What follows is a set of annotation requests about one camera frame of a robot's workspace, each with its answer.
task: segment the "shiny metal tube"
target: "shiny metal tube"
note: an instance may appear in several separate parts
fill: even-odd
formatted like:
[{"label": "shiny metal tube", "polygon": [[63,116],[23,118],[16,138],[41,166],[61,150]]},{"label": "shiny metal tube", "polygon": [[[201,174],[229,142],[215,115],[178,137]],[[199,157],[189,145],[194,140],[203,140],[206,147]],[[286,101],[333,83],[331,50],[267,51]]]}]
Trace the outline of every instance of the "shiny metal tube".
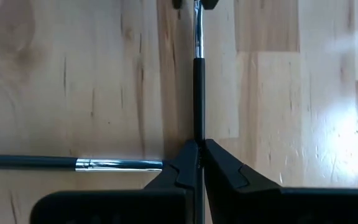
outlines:
[{"label": "shiny metal tube", "polygon": [[204,58],[203,5],[200,0],[194,1],[194,41],[195,58]]},{"label": "shiny metal tube", "polygon": [[122,159],[77,159],[77,172],[141,172],[161,171],[162,161],[122,160]]}]

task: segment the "metal shaft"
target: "metal shaft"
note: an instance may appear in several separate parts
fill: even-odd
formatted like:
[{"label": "metal shaft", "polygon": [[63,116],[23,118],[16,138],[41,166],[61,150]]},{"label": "metal shaft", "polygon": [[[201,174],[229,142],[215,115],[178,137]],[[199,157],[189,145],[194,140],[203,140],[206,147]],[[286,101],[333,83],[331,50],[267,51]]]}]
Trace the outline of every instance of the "metal shaft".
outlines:
[{"label": "metal shaft", "polygon": [[203,5],[200,0],[194,1],[194,58],[204,58]]},{"label": "metal shaft", "polygon": [[161,171],[161,161],[141,161],[122,159],[77,159],[77,172],[140,172]]},{"label": "metal shaft", "polygon": [[[202,157],[205,140],[205,59],[203,33],[203,6],[200,0],[194,1],[194,53],[193,60],[193,122],[194,137]],[[205,223],[204,207],[204,168],[200,158],[196,171],[195,223]]]}]

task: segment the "metal rod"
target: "metal rod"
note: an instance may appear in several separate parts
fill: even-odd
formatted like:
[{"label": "metal rod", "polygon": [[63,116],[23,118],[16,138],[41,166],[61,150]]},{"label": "metal rod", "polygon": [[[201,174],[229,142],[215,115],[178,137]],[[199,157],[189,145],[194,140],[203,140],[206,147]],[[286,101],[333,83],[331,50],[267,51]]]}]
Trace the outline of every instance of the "metal rod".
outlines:
[{"label": "metal rod", "polygon": [[193,60],[193,122],[194,137],[200,150],[200,161],[196,171],[195,223],[205,223],[204,206],[204,167],[201,163],[205,141],[205,59],[203,33],[203,6],[200,0],[194,1],[194,52]]},{"label": "metal rod", "polygon": [[161,171],[161,161],[138,161],[123,159],[77,159],[75,171],[77,172],[140,172]]},{"label": "metal rod", "polygon": [[194,58],[204,58],[203,5],[200,0],[194,1]]},{"label": "metal rod", "polygon": [[0,169],[139,172],[161,171],[162,168],[162,161],[0,155]]}]

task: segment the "black rubber grip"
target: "black rubber grip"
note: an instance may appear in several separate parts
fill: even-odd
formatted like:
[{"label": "black rubber grip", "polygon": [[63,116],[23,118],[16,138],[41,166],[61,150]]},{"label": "black rubber grip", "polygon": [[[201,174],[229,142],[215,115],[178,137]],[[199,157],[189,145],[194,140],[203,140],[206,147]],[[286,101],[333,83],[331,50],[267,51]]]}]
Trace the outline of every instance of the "black rubber grip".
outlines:
[{"label": "black rubber grip", "polygon": [[77,158],[0,155],[0,169],[41,169],[75,171]]},{"label": "black rubber grip", "polygon": [[205,140],[205,59],[193,60],[193,122],[198,144]]}]

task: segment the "wood grain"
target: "wood grain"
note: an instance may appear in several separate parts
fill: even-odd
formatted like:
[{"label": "wood grain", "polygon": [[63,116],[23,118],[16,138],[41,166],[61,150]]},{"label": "wood grain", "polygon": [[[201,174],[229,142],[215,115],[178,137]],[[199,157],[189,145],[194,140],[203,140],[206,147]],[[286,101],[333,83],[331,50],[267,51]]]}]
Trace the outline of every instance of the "wood grain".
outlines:
[{"label": "wood grain", "polygon": [[[0,0],[0,154],[175,157],[192,26],[192,0]],[[204,37],[209,138],[282,185],[358,187],[358,0],[220,0]],[[0,170],[0,223],[155,175]]]}]

